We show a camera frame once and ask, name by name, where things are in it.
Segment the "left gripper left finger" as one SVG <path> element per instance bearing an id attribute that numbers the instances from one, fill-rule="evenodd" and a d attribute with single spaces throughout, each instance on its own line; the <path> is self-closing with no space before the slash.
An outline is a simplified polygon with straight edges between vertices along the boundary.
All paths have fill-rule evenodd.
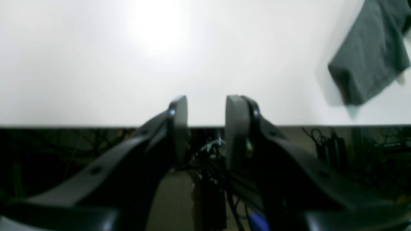
<path id="1" fill-rule="evenodd" d="M 62 184 L 10 203 L 2 231 L 144 231 L 163 177 L 184 166 L 186 96 Z"/>

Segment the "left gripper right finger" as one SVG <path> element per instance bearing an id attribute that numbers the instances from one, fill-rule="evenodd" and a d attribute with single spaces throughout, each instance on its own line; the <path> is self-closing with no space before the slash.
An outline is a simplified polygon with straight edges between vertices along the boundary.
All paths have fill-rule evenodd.
<path id="1" fill-rule="evenodd" d="M 229 95 L 226 166 L 232 193 L 271 231 L 402 231 L 410 208 L 359 189 L 287 140 L 249 97 Z"/>

